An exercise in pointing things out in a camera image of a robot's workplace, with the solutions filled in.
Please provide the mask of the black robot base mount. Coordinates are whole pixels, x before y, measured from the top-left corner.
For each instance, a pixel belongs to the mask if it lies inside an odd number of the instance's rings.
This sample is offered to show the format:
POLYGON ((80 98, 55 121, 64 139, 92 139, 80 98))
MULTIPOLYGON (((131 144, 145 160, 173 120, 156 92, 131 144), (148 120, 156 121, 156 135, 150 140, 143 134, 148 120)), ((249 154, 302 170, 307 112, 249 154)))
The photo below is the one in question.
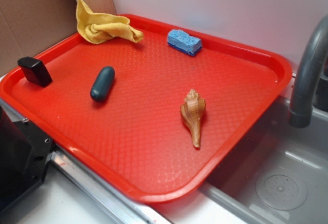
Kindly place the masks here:
POLYGON ((1 213, 44 183, 53 139, 31 121, 12 121, 1 109, 1 213))

